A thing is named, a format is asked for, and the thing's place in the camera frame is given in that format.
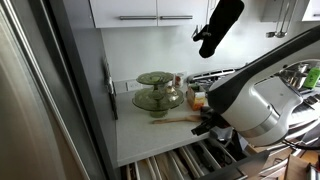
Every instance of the cabinet door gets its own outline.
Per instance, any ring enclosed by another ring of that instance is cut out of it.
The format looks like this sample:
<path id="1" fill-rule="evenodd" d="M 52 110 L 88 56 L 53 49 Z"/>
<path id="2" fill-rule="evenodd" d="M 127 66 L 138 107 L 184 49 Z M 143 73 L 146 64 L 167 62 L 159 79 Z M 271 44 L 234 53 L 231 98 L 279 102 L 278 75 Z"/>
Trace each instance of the cabinet door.
<path id="1" fill-rule="evenodd" d="M 208 0 L 158 0 L 158 26 L 205 24 Z"/>
<path id="2" fill-rule="evenodd" d="M 90 3 L 97 28 L 157 26 L 156 0 L 90 0 Z"/>
<path id="3" fill-rule="evenodd" d="M 320 0 L 310 0 L 302 21 L 320 21 Z"/>

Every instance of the stainless steel appliance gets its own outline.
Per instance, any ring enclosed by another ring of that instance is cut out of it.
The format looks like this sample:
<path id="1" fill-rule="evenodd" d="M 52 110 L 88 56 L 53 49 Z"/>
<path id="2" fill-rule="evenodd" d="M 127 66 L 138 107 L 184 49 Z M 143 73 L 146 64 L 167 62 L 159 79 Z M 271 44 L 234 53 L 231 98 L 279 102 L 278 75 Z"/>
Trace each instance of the stainless steel appliance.
<path id="1" fill-rule="evenodd" d="M 0 0 L 0 179 L 116 179 L 104 56 L 88 1 Z"/>

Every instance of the wooden spoon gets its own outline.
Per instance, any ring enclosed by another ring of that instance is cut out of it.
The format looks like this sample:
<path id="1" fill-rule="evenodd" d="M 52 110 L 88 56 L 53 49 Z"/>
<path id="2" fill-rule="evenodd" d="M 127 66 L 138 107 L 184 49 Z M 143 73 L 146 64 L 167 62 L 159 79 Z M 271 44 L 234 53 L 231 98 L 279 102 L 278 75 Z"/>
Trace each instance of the wooden spoon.
<path id="1" fill-rule="evenodd" d="M 200 122 L 201 116 L 200 115 L 190 115 L 190 116 L 181 117 L 181 118 L 160 119 L 160 120 L 154 120 L 153 124 L 164 124 L 164 123 L 179 122 L 179 121 Z"/>

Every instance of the white countertop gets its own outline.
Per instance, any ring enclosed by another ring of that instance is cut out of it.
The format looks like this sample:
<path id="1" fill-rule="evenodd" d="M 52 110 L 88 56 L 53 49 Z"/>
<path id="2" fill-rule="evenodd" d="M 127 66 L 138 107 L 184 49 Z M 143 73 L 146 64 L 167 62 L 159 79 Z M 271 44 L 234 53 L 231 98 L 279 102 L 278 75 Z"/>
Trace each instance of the white countertop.
<path id="1" fill-rule="evenodd" d="M 148 111 L 132 104 L 135 92 L 117 96 L 119 119 L 117 126 L 118 166 L 123 166 L 147 157 L 160 154 L 209 137 L 209 133 L 195 136 L 191 129 L 200 122 L 172 122 L 166 124 L 151 124 L 152 118 Z M 185 101 L 178 107 L 170 109 L 166 118 L 185 117 L 200 114 L 192 111 Z"/>

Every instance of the white wall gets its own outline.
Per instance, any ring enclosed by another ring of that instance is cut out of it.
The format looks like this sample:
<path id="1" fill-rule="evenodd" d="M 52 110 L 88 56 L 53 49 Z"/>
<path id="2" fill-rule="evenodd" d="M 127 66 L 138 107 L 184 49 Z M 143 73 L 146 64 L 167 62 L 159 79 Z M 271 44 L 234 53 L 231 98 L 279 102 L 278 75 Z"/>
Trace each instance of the white wall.
<path id="1" fill-rule="evenodd" d="M 266 38 L 275 23 L 261 23 L 265 0 L 243 0 L 245 9 L 215 54 L 203 59 L 201 42 L 193 42 L 194 26 L 102 29 L 104 46 L 115 81 L 135 79 L 151 71 L 193 74 L 220 68 L 241 67 L 300 32 L 293 23 L 288 36 Z"/>

